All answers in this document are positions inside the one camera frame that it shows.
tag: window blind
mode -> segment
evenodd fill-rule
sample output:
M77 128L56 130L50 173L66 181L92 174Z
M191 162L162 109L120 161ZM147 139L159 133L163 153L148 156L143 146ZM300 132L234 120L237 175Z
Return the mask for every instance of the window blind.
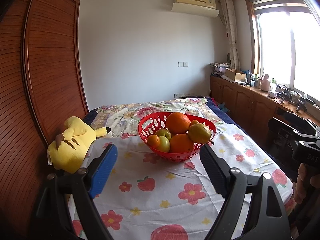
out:
M303 0L250 0L254 14L269 12L305 12L311 13Z

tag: small orange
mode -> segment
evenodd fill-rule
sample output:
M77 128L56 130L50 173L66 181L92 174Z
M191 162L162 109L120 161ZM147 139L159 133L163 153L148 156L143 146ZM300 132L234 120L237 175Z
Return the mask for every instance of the small orange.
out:
M193 125L193 124L196 124L196 123L199 123L199 121L196 120L196 119L195 119L195 120L192 120L190 126Z
M171 133L179 134L188 131L190 120L185 114L175 112L169 114L165 124Z
M190 152L195 149L195 144L190 140L187 134L177 134L170 140L171 153L184 153Z
M153 148L157 148L160 145L160 138L159 136L153 134L150 135L147 139L148 145L150 145Z

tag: white wall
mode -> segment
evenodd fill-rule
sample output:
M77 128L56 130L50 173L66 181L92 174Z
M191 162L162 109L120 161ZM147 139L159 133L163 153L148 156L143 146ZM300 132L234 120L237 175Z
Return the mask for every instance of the white wall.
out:
M226 29L171 12L173 0L81 0L79 55L89 109L206 95L210 62L226 62ZM188 67L178 67L178 62Z
M251 30L245 0L233 0L237 23L237 51L241 70L251 70Z

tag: green apple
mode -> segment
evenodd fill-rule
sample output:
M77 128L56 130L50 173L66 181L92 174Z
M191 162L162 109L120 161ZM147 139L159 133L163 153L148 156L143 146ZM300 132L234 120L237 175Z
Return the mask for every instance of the green apple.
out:
M166 137L169 141L171 140L171 133L169 130L161 128L158 131L156 131L155 135L157 136L164 136Z
M159 136L160 138L160 145L156 148L158 151L161 151L161 152L169 152L170 150L170 142L169 140L164 137L164 136Z

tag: air conditioner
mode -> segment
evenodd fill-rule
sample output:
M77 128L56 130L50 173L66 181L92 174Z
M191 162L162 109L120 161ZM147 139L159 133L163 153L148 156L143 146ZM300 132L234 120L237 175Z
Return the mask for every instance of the air conditioner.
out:
M174 0L172 11L213 18L219 14L215 0Z

